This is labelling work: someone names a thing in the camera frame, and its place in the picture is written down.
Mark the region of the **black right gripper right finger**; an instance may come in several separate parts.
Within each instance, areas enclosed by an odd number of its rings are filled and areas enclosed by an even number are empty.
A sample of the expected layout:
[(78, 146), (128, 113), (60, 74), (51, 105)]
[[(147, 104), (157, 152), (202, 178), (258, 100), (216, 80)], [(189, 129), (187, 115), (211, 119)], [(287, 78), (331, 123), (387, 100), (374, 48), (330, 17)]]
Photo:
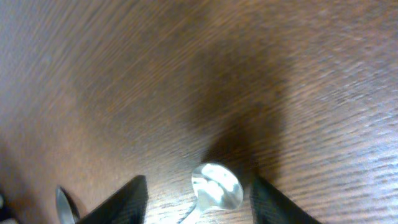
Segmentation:
[(260, 176), (253, 179), (250, 199), (254, 223), (321, 224)]

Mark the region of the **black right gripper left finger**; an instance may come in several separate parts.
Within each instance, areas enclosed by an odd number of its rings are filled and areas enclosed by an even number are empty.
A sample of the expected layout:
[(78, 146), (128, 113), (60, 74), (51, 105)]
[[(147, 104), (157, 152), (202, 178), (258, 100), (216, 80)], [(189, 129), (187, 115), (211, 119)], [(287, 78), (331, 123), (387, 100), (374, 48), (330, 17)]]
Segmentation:
[(143, 224), (148, 199), (146, 177), (135, 176), (78, 224)]

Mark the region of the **small silver spoon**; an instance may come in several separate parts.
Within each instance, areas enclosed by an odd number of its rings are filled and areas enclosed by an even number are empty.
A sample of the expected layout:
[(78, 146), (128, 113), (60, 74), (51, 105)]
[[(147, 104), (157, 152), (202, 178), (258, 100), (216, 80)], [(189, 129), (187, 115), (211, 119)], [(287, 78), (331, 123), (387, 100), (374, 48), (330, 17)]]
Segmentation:
[(181, 224), (196, 223), (209, 210), (235, 210), (244, 199), (244, 189), (235, 174), (217, 163), (204, 163), (192, 171), (192, 189), (197, 198)]
[(61, 224), (76, 224), (77, 219), (72, 210), (71, 203), (61, 186), (55, 190), (55, 203), (58, 219)]

